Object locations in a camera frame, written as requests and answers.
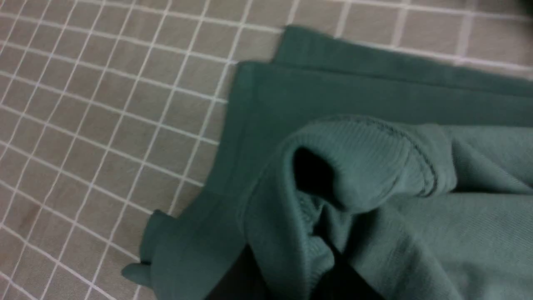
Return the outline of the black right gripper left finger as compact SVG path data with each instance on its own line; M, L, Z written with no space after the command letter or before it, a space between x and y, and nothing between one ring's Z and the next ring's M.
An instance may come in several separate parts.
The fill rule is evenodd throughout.
M267 286L251 247L246 245L230 270L206 296L207 300L266 300Z

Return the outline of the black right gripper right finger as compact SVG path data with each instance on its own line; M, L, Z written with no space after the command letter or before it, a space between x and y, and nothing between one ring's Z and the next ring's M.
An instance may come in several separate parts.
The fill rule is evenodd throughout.
M383 300L384 298L348 264L348 260L333 244L334 266L320 279L312 300Z

